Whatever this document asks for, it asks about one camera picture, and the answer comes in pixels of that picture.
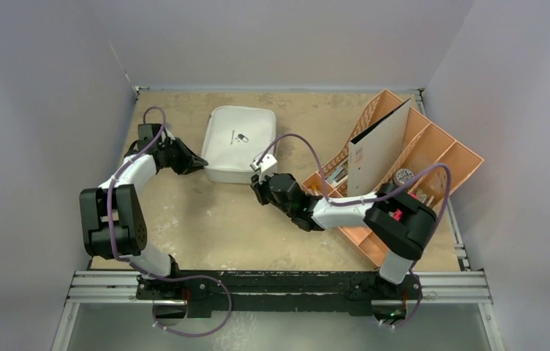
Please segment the grey medicine case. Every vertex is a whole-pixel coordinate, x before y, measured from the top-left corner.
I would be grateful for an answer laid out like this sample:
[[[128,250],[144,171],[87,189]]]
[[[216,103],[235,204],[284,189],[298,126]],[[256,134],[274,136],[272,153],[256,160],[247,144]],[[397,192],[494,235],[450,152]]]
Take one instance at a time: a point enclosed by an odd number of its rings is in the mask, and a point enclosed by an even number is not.
[[[214,183],[250,184],[251,164],[276,137],[276,114],[264,108],[225,105],[208,120],[201,157]]]

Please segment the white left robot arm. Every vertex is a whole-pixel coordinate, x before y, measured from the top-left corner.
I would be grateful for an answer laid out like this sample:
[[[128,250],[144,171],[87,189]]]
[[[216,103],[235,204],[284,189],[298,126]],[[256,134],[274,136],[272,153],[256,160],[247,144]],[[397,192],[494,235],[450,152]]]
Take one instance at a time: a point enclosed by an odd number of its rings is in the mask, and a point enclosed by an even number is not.
[[[162,124],[141,124],[119,169],[97,187],[79,194],[83,243],[87,254],[128,263],[155,279],[154,289],[166,299],[179,296],[183,279],[178,265],[148,239],[138,195],[160,170],[178,175],[202,170],[207,161]]]

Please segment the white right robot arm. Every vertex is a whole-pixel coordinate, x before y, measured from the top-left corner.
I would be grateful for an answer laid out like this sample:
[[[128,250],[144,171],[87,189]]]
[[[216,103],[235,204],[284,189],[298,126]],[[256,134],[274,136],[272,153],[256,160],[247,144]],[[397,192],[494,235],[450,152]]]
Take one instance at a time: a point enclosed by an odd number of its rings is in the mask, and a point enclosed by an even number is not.
[[[392,298],[404,288],[404,278],[420,260],[437,225],[437,214],[405,191],[385,198],[397,189],[383,184],[376,192],[332,201],[305,193],[289,173],[250,178],[250,187],[261,205],[273,205],[304,231],[335,227],[371,230],[387,247],[375,287]]]

